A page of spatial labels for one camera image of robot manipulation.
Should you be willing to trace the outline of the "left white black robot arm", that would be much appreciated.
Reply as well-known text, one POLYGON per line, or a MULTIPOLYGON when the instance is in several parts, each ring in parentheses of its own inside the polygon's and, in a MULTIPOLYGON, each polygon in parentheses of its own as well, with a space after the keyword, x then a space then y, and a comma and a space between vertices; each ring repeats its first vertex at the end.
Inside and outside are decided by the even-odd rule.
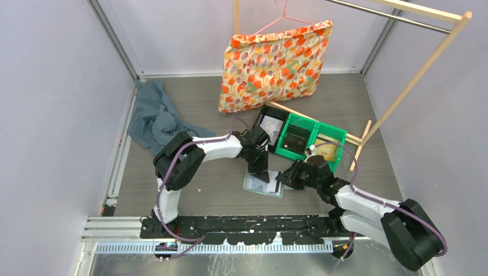
POLYGON ((268 173, 269 135, 260 126, 243 132, 233 131, 218 137, 192 137, 178 133, 153 160, 158 180, 154 207, 154 230, 163 238, 172 237, 177 229, 181 190, 189 184, 202 163, 224 158, 242 158, 247 172, 266 183, 268 173))

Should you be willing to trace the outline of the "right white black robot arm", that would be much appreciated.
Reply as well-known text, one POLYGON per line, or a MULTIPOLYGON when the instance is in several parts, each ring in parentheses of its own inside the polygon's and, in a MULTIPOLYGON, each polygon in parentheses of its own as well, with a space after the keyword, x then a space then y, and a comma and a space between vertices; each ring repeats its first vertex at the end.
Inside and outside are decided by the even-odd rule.
POLYGON ((315 189, 323 202, 334 207, 329 212, 331 233, 354 232, 375 240, 411 271, 445 253, 444 237, 418 202, 391 201, 362 191, 335 177, 322 156, 295 161, 276 180, 295 190, 315 189))

